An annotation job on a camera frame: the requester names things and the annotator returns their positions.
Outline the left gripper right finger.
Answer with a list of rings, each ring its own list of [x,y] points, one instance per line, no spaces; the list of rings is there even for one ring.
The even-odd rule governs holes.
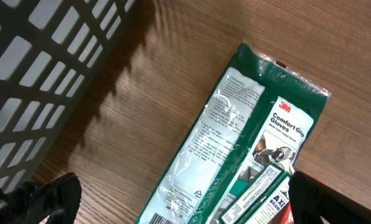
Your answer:
[[[369,224],[371,210],[301,171],[289,180],[295,224]]]

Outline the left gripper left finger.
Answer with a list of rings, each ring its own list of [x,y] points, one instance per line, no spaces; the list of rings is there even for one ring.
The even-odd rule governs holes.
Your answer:
[[[82,186],[73,172],[46,185],[27,181],[8,193],[0,189],[0,224],[73,224],[81,199]]]

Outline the red coffee stick sachet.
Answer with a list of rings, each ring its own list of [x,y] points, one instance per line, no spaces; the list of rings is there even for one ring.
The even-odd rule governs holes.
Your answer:
[[[279,224],[294,224],[290,203],[286,205],[281,220],[279,221]]]

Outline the green white balm box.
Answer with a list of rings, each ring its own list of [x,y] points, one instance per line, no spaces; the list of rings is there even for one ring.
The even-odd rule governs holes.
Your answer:
[[[267,224],[289,202],[291,174],[270,162],[243,191],[219,222],[224,224]]]

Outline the green white gloves package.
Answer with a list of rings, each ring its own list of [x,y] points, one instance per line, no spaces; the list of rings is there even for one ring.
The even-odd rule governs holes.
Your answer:
[[[220,223],[270,162],[294,164],[330,97],[241,43],[138,223]]]

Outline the grey plastic mesh basket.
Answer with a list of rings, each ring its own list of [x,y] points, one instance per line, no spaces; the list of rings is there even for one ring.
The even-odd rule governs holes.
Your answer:
[[[0,0],[0,190],[29,180],[135,0]]]

